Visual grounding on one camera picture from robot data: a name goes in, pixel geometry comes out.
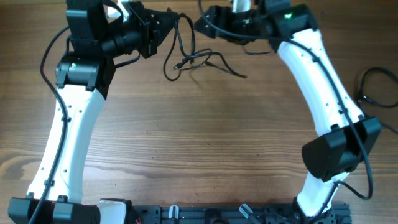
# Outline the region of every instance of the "cable connector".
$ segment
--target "cable connector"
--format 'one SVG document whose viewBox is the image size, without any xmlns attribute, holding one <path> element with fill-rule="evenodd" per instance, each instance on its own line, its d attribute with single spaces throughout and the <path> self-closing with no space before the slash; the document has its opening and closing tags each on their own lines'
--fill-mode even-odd
<svg viewBox="0 0 398 224">
<path fill-rule="evenodd" d="M 174 69 L 174 70 L 178 70 L 178 69 L 182 68 L 187 62 L 189 62 L 189 60 L 190 60 L 189 58 L 184 58 L 184 59 L 182 59 L 180 63 L 176 64 L 176 65 L 173 67 L 173 69 Z"/>
</svg>

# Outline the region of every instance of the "robotic arm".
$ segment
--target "robotic arm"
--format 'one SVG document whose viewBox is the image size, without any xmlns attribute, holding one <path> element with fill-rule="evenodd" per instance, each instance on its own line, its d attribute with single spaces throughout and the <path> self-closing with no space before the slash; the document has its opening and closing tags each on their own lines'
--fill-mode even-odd
<svg viewBox="0 0 398 224">
<path fill-rule="evenodd" d="M 157 46 L 180 17 L 171 10 L 152 11 L 144 9 L 140 2 L 125 0 L 119 1 L 118 5 L 108 1 L 67 3 L 67 19 L 75 51 L 62 58 L 56 80 L 58 92 L 68 107 L 66 141 L 53 181 L 49 182 L 47 178 L 62 130 L 63 115 L 57 103 L 45 154 L 27 197 L 10 201 L 9 216 L 15 223 L 27 223 L 32 218 L 47 185 L 50 190 L 35 223 L 177 224 L 185 218 L 181 224 L 232 224 L 242 217 L 241 213 L 247 220 L 240 223 L 308 223 L 321 219 L 326 220 L 325 223 L 337 223 L 336 218 L 326 217 L 329 213 L 337 216 L 337 208 L 331 206 L 331 198 L 337 190 L 335 183 L 346 178 L 364 157 L 367 158 L 381 126 L 377 118 L 365 119 L 347 94 L 325 52 L 317 23 L 306 6 L 291 7 L 289 1 L 260 0 L 259 10 L 255 11 L 250 10 L 250 0 L 235 0 L 232 9 L 211 6 L 195 23 L 195 29 L 202 34 L 239 45 L 255 40 L 245 38 L 248 36 L 270 37 L 272 48 L 290 68 L 307 101 L 319 136 L 302 149 L 309 173 L 303 190 L 292 205 L 277 207 L 277 210 L 275 206 L 251 210 L 243 205 L 234 210 L 133 207 L 131 201 L 117 199 L 102 199 L 97 205 L 80 204 L 91 133 L 117 67 L 113 58 L 131 54 L 133 50 L 138 50 L 144 58 L 156 54 Z M 108 24 L 103 3 L 114 8 L 109 10 L 110 16 L 122 16 Z M 292 43 L 299 43 L 304 48 Z M 319 63 L 321 61 L 329 75 Z M 360 135 L 365 155 L 360 150 L 360 143 L 356 142 L 350 122 Z M 262 215 L 262 222 L 255 218 L 257 215 Z M 161 221 L 155 223 L 154 217 Z"/>
</svg>

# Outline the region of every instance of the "black mounting base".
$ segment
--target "black mounting base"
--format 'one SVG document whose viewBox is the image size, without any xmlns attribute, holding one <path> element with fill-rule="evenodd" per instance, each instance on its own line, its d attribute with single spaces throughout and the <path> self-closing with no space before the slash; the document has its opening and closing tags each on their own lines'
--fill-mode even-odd
<svg viewBox="0 0 398 224">
<path fill-rule="evenodd" d="M 169 218 L 170 207 L 134 206 L 142 224 L 253 224 L 239 211 L 239 207 L 181 207 L 178 219 Z M 254 217 L 262 224 L 306 223 L 297 215 L 292 204 L 251 207 Z M 334 205 L 314 224 L 351 223 L 349 205 Z"/>
</svg>

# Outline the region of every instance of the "wooden tabletop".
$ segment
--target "wooden tabletop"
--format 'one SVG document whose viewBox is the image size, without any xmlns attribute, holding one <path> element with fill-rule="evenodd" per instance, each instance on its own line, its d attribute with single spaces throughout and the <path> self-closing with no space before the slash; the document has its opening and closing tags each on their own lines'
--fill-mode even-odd
<svg viewBox="0 0 398 224">
<path fill-rule="evenodd" d="M 42 54 L 67 25 L 64 0 L 0 2 L 0 223 L 10 223 L 9 199 L 24 197 L 39 167 L 53 119 L 55 98 L 40 77 Z M 294 1 L 318 19 L 330 60 L 351 96 L 372 66 L 398 73 L 398 2 Z M 227 5 L 227 0 L 204 1 Z M 197 2 L 145 1 L 148 8 L 199 18 Z M 190 33 L 180 25 L 184 46 Z M 55 66 L 65 38 L 54 45 L 45 72 Z M 248 56 L 239 46 L 197 34 L 197 49 L 211 47 L 247 79 L 211 67 L 185 72 L 176 82 L 162 74 L 169 35 L 148 60 L 117 70 L 99 116 L 84 170 L 84 203 L 125 198 L 134 205 L 239 205 L 290 203 L 307 170 L 301 148 L 317 137 L 307 104 L 277 54 Z M 256 41 L 249 50 L 268 50 Z M 128 57 L 118 58 L 121 62 Z M 181 60 L 174 51 L 167 71 Z M 222 66 L 221 60 L 211 62 Z M 396 101 L 388 79 L 375 77 L 369 91 Z M 394 110 L 367 107 L 398 127 Z M 351 205 L 354 223 L 398 222 L 398 138 L 383 129 L 370 154 L 374 197 L 362 201 L 341 187 L 336 202 Z M 367 192 L 363 164 L 347 182 Z"/>
</svg>

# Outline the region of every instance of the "wooden table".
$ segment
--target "wooden table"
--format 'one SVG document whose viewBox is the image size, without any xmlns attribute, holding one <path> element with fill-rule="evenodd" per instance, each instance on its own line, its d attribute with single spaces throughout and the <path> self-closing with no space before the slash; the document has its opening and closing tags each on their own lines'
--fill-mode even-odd
<svg viewBox="0 0 398 224">
<path fill-rule="evenodd" d="M 55 99 L 40 77 L 39 63 L 51 38 L 67 24 L 64 2 L 0 2 L 0 223 L 11 222 L 9 199 L 24 197 L 44 153 Z M 365 69 L 378 65 L 398 72 L 397 1 L 294 4 L 300 2 L 318 19 L 330 59 L 351 96 Z M 205 1 L 204 7 L 227 3 Z M 171 7 L 194 21 L 199 18 L 194 0 L 144 4 L 161 11 Z M 180 27 L 188 49 L 188 24 L 182 21 Z M 52 81 L 65 38 L 54 45 L 46 63 Z M 197 49 L 224 53 L 248 78 L 203 67 L 169 82 L 162 65 L 171 41 L 169 35 L 157 55 L 116 72 L 91 138 L 83 202 L 114 197 L 134 205 L 290 203 L 307 174 L 301 147 L 317 135 L 287 67 L 276 54 L 244 55 L 239 46 L 198 34 Z M 269 47 L 257 41 L 248 49 Z M 175 50 L 170 73 L 181 58 Z M 211 61 L 222 65 L 218 58 Z M 387 81 L 376 77 L 371 88 L 391 101 L 398 92 Z M 372 112 L 398 126 L 397 109 Z M 351 204 L 354 223 L 398 222 L 397 160 L 397 136 L 383 130 L 370 155 L 372 200 L 362 201 L 344 187 L 335 197 L 336 202 Z M 366 193 L 363 164 L 347 182 Z"/>
</svg>

